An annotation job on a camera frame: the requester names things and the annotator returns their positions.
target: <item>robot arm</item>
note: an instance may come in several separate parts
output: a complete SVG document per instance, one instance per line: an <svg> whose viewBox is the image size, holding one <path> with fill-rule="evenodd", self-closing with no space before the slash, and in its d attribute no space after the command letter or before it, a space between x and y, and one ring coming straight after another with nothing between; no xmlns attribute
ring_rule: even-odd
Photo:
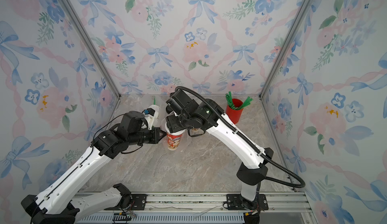
<svg viewBox="0 0 387 224"><path fill-rule="evenodd" d="M182 90L194 94L202 103L197 104ZM242 160L236 175L242 181L240 202L245 209L257 210L257 191L260 182L264 179L296 188L305 186L299 176L271 160L273 151L270 148L264 149L246 137L216 102L204 99L196 92L179 86L176 92L171 94L167 104L167 112L174 111L175 113L166 118L170 133L183 129L201 128L220 139ZM28 195L24 198L22 206L32 217L32 221L35 224L71 224L104 208L127 208L132 203L132 196L122 184L114 185L104 192L84 198L74 199L73 196L95 172L111 159L114 159L119 153L130 153L123 152L129 145L157 144L166 135L160 128L152 127L157 111L148 108L143 113L145 115L137 111L124 114L120 124L114 125L93 138L91 147L55 183L37 196ZM266 177L266 163L280 168L299 180L301 184L295 185Z"/></svg>

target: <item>black cable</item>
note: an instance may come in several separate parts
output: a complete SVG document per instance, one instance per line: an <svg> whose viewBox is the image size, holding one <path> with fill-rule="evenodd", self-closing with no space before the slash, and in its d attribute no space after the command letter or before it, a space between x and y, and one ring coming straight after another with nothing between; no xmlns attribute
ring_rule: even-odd
<svg viewBox="0 0 387 224"><path fill-rule="evenodd" d="M32 218L34 218L34 216L37 214L35 214L35 211L36 211L36 209L40 206L40 204L43 202L44 200L42 200L36 207L35 207L35 209L34 209L34 211L32 212L32 214L31 214L31 221L29 222L29 224L32 224Z"/></svg>
<svg viewBox="0 0 387 224"><path fill-rule="evenodd" d="M233 132L236 131L236 128L233 127L228 121L226 121L222 115L216 111L216 109L214 109L210 103L208 103L208 101L203 97L201 96L200 94L198 94L196 91L193 91L187 87L184 87L184 86L177 86L175 88L175 92L177 90L182 90L182 91L186 91L188 93L191 93L192 95L196 96L198 99L200 99L202 102L204 102L212 112L215 113L215 115L229 128L231 129ZM280 170L282 170L283 172L287 173L288 175L292 176L293 178L295 178L296 180L298 180L300 183L299 184L293 184L293 183L289 183L289 182L286 182L286 181L282 181L280 179L275 179L275 178L272 178L272 177L266 177L265 179L267 180L270 180L270 181L273 181L273 182L277 182L277 183L280 183L280 184L283 184L283 185L286 185L286 186L289 186L289 187L293 187L293 188L303 188L305 187L305 181L299 177L297 174L293 173L292 171L284 168L283 166L279 165L278 163L274 162L273 160L271 160L269 157L267 157L265 154L262 154L261 151L259 151L259 149L255 146L255 144L253 144L243 133L241 132L237 132L236 133L239 137L241 137L247 144L249 144L249 146L254 149L255 152L257 152L257 154L259 154L259 156L261 156L264 160L266 160L267 162L271 163L272 165L274 165L275 167L279 168Z"/></svg>
<svg viewBox="0 0 387 224"><path fill-rule="evenodd" d="M131 153L134 153L135 151L137 151L138 149L136 150L133 150L133 151L130 151L130 152L121 152L122 154L131 154Z"/></svg>

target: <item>wire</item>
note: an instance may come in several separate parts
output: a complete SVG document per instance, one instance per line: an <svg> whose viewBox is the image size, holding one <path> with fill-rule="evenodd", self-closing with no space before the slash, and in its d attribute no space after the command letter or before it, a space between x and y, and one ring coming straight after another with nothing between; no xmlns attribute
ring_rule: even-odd
<svg viewBox="0 0 387 224"><path fill-rule="evenodd" d="M175 88L175 92L177 90L183 90L183 91L186 91L188 93L191 93L192 95L196 96L197 98L199 98L202 102L204 102L212 112L215 113L215 115L229 128L231 129L233 132L236 131L236 128L233 127L228 121L226 121L222 115L216 111L216 109L213 108L213 106L211 106L208 101L202 97L200 94L198 94L197 92L187 88L187 87L184 87L184 86L177 86ZM283 166L281 166L280 164L274 162L273 160L271 160L269 157L267 157L265 154L263 154L256 146L255 144L253 144L243 133L241 133L240 131L238 131L236 133L239 137L241 137L247 144L249 144L249 146L254 149L254 151L259 154L259 156L261 156L264 160L266 160L267 162L271 163L272 165L274 165L275 167L279 168L280 170L282 170L283 172L287 173L288 175L292 176L293 178L297 179L300 183L299 184L293 184L293 183L289 183L289 182L286 182L286 181L283 181L283 180L280 180L280 179L276 179L276 178L272 178L272 177L265 177L265 179L267 180L270 180L270 181L273 181L273 182L277 182L277 183L280 183L280 184L283 184L283 185L286 185L286 186L290 186L290 187L293 187L293 188L303 188L305 187L305 181L299 177L297 174L293 173L292 171L284 168Z"/></svg>
<svg viewBox="0 0 387 224"><path fill-rule="evenodd" d="M35 207L35 209L34 209L34 211L32 212L32 214L31 214L31 221L29 222L29 224L32 224L32 218L34 218L34 216L37 214L35 214L35 211L36 211L36 209L40 206L40 204L43 202L44 200L42 200L36 207Z"/></svg>
<svg viewBox="0 0 387 224"><path fill-rule="evenodd" d="M96 134L100 131L100 130L102 130L102 129L104 129L104 127L106 127L107 125L109 125L112 121L114 121L116 118L118 118L119 116L122 116L122 115L125 115L125 114L121 114L121 115L118 115L118 116L116 116L115 118L113 118L113 120L111 120L111 121L109 121L106 125L104 125L103 127L101 127L100 129L98 129L96 132L95 132L95 134L94 134L94 136L93 136L93 140L92 140L92 144L90 145L90 147L92 148L91 149L91 152L90 152L90 154L80 163L80 165L82 165L89 157L90 157L90 155L93 153L93 150L94 150L94 139L95 139L95 136L96 136ZM74 173L74 171L76 170L78 168L78 166L77 167L75 167L71 172L70 172L70 174L68 174L55 188L53 188L52 189L52 191L50 192L50 193L48 193L48 195L46 195L45 197L49 197L72 173Z"/></svg>
<svg viewBox="0 0 387 224"><path fill-rule="evenodd" d="M136 150L133 150L133 151L130 151L130 152L121 152L122 154L131 154L131 153L134 153L135 151L137 151L138 149Z"/></svg>

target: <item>black mounting bracket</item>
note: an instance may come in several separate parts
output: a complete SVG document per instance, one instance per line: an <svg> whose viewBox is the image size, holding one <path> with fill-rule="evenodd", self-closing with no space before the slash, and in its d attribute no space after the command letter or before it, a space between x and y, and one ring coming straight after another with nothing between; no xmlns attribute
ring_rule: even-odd
<svg viewBox="0 0 387 224"><path fill-rule="evenodd" d="M227 204L228 210L246 210L244 206L246 206L245 201L243 198L241 198L240 194L227 194L226 195L227 202L224 202L224 204ZM266 196L264 194L257 195L256 199L258 198L258 213L261 210L267 211L268 210L268 204L266 200Z"/></svg>

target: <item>paper cup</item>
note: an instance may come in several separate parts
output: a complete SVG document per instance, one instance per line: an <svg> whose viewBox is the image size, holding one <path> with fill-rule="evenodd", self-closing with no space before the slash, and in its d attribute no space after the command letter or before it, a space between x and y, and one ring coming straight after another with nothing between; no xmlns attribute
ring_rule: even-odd
<svg viewBox="0 0 387 224"><path fill-rule="evenodd" d="M167 130L168 149L169 150L176 150L180 144L181 137L183 136L185 129L171 134L169 132L168 127L167 127L167 123L165 123L165 129Z"/></svg>

